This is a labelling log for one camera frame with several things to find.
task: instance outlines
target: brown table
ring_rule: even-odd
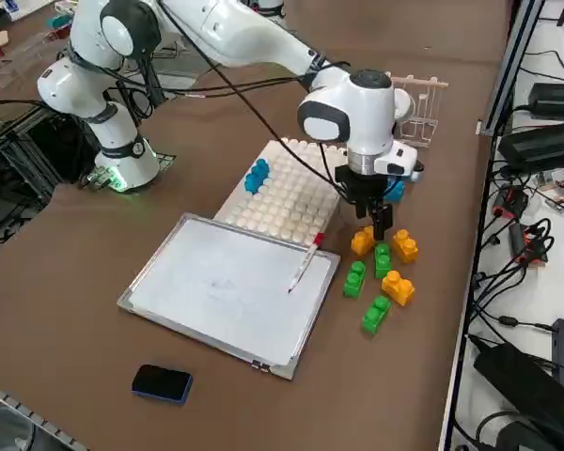
[[[331,58],[450,83],[441,126],[420,153],[425,177],[409,188],[393,229],[418,239],[417,263],[399,266],[416,295],[392,307],[375,337],[359,323],[379,281],[370,275],[357,301],[341,294],[354,229],[339,217],[324,247],[342,263],[291,382],[116,306],[180,216],[212,217],[270,139],[236,99],[172,101],[142,127],[157,150],[178,155],[148,190],[61,186],[0,250],[0,388],[94,450],[433,449],[488,156],[475,128],[501,58],[507,3],[288,2],[290,24]],[[272,69],[230,73],[246,81]],[[302,96],[299,86],[250,93],[288,136],[301,136]],[[132,395],[145,363],[194,375],[184,407]]]

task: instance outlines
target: whiteboard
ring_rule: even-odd
[[[319,251],[185,214],[118,304],[291,379],[339,262]]]

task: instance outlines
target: white pegboard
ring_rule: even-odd
[[[296,139],[283,140],[325,176],[318,145]],[[334,176],[335,168],[347,162],[345,149],[323,148]],[[252,195],[244,189],[244,178],[253,163],[213,219],[284,241],[311,244],[316,234],[328,226],[338,204],[338,193],[301,166],[277,141],[270,141],[255,162],[259,158],[270,166],[270,174],[258,193]]]

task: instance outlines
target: blue lego brick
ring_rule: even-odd
[[[393,184],[395,184],[396,179],[394,177],[389,177],[386,183],[386,189],[388,190]],[[400,180],[399,183],[393,188],[393,190],[384,196],[384,200],[387,202],[400,202],[405,193],[405,182]]]
[[[251,168],[251,173],[244,179],[244,189],[251,194],[256,194],[263,181],[270,175],[270,166],[265,160],[259,158]]]

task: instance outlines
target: whiteboard frame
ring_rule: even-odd
[[[330,284],[332,282],[332,278],[334,277],[334,274],[337,271],[338,263],[340,262],[340,256],[338,256],[336,254],[332,254],[330,252],[317,251],[316,256],[328,259],[330,261],[330,267],[328,268],[328,272],[326,273],[324,279],[321,282],[321,289],[320,289],[320,293],[318,294],[318,299],[315,303],[315,308],[314,308],[311,316],[309,317],[309,320],[307,322],[305,329],[303,330],[303,332],[301,334],[297,349],[295,350],[294,354],[290,357],[289,363],[287,365],[273,365],[273,364],[270,364],[268,362],[261,361],[260,358],[258,356],[256,356],[255,354],[252,354],[252,353],[247,352],[245,350],[241,350],[239,348],[233,347],[233,346],[229,345],[228,343],[225,343],[221,340],[217,340],[217,339],[215,339],[211,336],[202,334],[202,333],[200,333],[200,332],[198,332],[194,329],[188,328],[188,327],[184,326],[183,324],[179,324],[179,323],[177,323],[177,322],[175,322],[171,319],[167,319],[167,318],[155,315],[152,312],[149,312],[148,310],[135,307],[130,302],[130,297],[132,296],[132,293],[135,291],[135,289],[138,287],[138,285],[142,282],[144,277],[148,274],[148,272],[150,271],[150,269],[152,268],[152,266],[156,262],[159,255],[163,252],[163,250],[166,248],[166,246],[173,240],[173,238],[182,230],[184,224],[186,224],[189,221],[199,221],[201,223],[204,223],[204,224],[207,224],[207,225],[210,225],[210,226],[223,228],[225,230],[229,230],[229,231],[234,232],[234,233],[239,233],[239,234],[242,234],[242,235],[246,235],[246,236],[255,238],[256,240],[267,241],[267,242],[270,242],[272,244],[288,247],[290,249],[294,249],[294,250],[297,250],[297,251],[304,251],[304,252],[307,251],[307,247],[303,246],[303,245],[295,244],[293,242],[288,242],[288,241],[277,240],[277,239],[274,239],[272,237],[261,235],[261,234],[256,233],[256,232],[251,232],[249,230],[244,230],[244,229],[238,228],[238,227],[233,226],[233,225],[226,225],[226,224],[222,224],[222,223],[219,223],[217,221],[214,221],[214,220],[201,218],[200,216],[197,216],[197,215],[192,214],[192,213],[184,213],[181,216],[178,223],[171,230],[171,232],[169,232],[169,235],[167,235],[167,238],[164,239],[164,241],[161,243],[159,248],[152,255],[149,262],[145,265],[145,267],[142,269],[142,271],[140,271],[140,273],[134,278],[134,280],[132,281],[130,286],[127,287],[126,290],[123,292],[123,294],[119,297],[119,299],[117,300],[117,305],[119,307],[123,308],[124,310],[127,310],[130,313],[134,313],[134,314],[136,314],[140,317],[143,317],[143,318],[149,319],[153,322],[156,322],[157,324],[160,324],[160,325],[166,327],[167,329],[171,329],[172,331],[178,332],[179,334],[189,336],[189,337],[191,337],[191,338],[193,338],[197,341],[200,341],[200,342],[205,343],[207,345],[210,345],[214,348],[222,350],[223,352],[231,354],[231,355],[233,355],[233,356],[235,356],[239,359],[242,359],[242,360],[248,362],[251,366],[253,366],[255,368],[258,368],[258,369],[265,371],[265,372],[271,372],[271,373],[275,374],[276,376],[279,376],[279,377],[284,378],[284,379],[291,380],[293,375],[294,375],[294,371],[296,369],[296,366],[298,365],[301,353],[303,352],[303,349],[305,348],[307,339],[309,338],[309,334],[311,333],[311,330],[313,329],[313,325],[316,321],[316,318],[318,317],[318,314],[320,313],[321,304],[323,303],[323,300],[325,299],[328,288],[330,287]]]

